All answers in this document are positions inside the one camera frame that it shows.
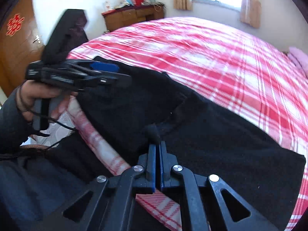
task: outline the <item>door handle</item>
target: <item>door handle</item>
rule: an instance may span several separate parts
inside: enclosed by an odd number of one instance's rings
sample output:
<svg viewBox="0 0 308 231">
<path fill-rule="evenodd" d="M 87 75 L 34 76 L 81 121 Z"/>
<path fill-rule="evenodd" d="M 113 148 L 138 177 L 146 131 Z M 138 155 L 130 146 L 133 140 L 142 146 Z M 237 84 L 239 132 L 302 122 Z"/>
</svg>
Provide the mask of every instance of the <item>door handle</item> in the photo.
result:
<svg viewBox="0 0 308 231">
<path fill-rule="evenodd" d="M 33 41 L 33 43 L 35 43 L 35 41 L 37 41 L 38 43 L 41 43 L 41 40 L 40 40 L 40 38 L 39 38 L 38 35 L 36 35 L 36 38 L 35 38 L 35 40 Z"/>
</svg>

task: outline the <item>wooden door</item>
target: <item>wooden door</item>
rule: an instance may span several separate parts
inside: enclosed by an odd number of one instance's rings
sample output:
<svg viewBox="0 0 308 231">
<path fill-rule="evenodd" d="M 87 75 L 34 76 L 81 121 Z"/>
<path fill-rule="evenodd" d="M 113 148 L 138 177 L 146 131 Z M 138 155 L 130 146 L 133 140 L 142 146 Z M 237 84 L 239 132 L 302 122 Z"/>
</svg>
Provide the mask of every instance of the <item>wooden door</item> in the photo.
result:
<svg viewBox="0 0 308 231">
<path fill-rule="evenodd" d="M 40 60 L 39 37 L 32 0 L 19 0 L 0 30 L 0 87 L 7 96 L 23 82 L 27 65 Z"/>
</svg>

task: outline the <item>pink pillow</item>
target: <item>pink pillow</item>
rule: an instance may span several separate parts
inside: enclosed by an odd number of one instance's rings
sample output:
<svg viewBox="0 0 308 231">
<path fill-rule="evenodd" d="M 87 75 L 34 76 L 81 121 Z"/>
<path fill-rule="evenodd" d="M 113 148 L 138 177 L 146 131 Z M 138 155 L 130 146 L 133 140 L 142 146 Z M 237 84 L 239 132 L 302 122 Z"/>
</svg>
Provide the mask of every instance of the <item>pink pillow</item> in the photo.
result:
<svg viewBox="0 0 308 231">
<path fill-rule="evenodd" d="M 290 53 L 296 58 L 308 77 L 308 55 L 296 47 L 289 47 Z"/>
<path fill-rule="evenodd" d="M 304 76 L 306 75 L 301 64 L 298 62 L 298 60 L 294 57 L 294 55 L 291 54 L 291 52 L 288 53 L 289 59 L 295 64 L 298 71 L 301 72 Z"/>
</svg>

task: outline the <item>metal screw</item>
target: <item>metal screw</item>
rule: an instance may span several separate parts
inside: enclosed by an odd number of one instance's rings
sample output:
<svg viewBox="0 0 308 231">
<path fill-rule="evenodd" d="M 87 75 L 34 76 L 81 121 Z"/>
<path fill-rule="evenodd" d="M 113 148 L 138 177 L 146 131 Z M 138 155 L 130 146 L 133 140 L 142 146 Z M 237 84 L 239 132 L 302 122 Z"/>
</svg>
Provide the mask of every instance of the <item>metal screw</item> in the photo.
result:
<svg viewBox="0 0 308 231">
<path fill-rule="evenodd" d="M 136 165 L 136 166 L 133 167 L 133 169 L 134 169 L 134 171 L 136 171 L 136 172 L 140 172 L 140 171 L 143 170 L 143 167 L 142 167 L 141 165 Z"/>
<path fill-rule="evenodd" d="M 212 182 L 218 182 L 219 181 L 219 176 L 217 175 L 210 175 L 208 177 Z"/>
<path fill-rule="evenodd" d="M 174 166 L 173 166 L 173 170 L 174 170 L 174 171 L 180 172 L 180 171 L 183 170 L 183 167 L 182 167 L 181 165 L 174 165 Z"/>
<path fill-rule="evenodd" d="M 106 176 L 98 176 L 96 178 L 97 182 L 105 182 L 107 180 Z"/>
</svg>

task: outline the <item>black cable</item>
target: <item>black cable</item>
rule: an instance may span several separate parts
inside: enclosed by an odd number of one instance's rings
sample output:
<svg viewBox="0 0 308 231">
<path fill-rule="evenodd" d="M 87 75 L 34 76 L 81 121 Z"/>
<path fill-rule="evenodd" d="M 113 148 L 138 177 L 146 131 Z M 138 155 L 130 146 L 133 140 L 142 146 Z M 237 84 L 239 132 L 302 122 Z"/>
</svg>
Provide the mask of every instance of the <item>black cable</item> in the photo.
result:
<svg viewBox="0 0 308 231">
<path fill-rule="evenodd" d="M 22 112 L 30 112 L 30 113 L 34 114 L 35 116 L 48 119 L 48 120 L 50 120 L 50 121 L 52 121 L 52 122 L 55 122 L 55 123 L 61 125 L 61 126 L 64 127 L 64 128 L 67 128 L 67 129 L 69 129 L 69 130 L 72 130 L 72 131 L 76 131 L 76 130 L 77 130 L 76 128 L 71 128 L 71 127 L 69 127 L 69 126 L 64 125 L 64 124 L 61 123 L 61 122 L 58 122 L 56 119 L 53 119 L 53 118 L 51 118 L 51 117 L 49 117 L 49 116 L 42 115 L 42 114 L 40 114 L 40 113 L 37 113 L 37 112 L 31 110 L 31 109 L 28 107 L 28 105 L 25 104 L 25 102 L 24 102 L 24 100 L 23 100 L 23 98 L 22 98 L 22 96 L 21 96 L 21 89 L 22 89 L 23 85 L 25 84 L 25 82 L 26 82 L 26 81 L 24 81 L 24 82 L 22 83 L 22 85 L 19 86 L 19 91 L 18 91 L 19 97 L 20 97 L 20 102 L 21 102 L 22 106 L 26 109 L 25 111 L 22 111 Z"/>
<path fill-rule="evenodd" d="M 60 143 L 60 141 L 62 141 L 62 139 L 61 139 L 61 140 L 59 140 L 59 141 L 57 141 L 56 143 L 52 144 L 52 145 L 51 145 L 51 146 L 49 146 L 48 148 L 44 149 L 44 151 L 47 151 L 47 150 L 49 150 L 49 149 L 53 148 L 55 145 L 59 144 L 59 143 Z"/>
</svg>

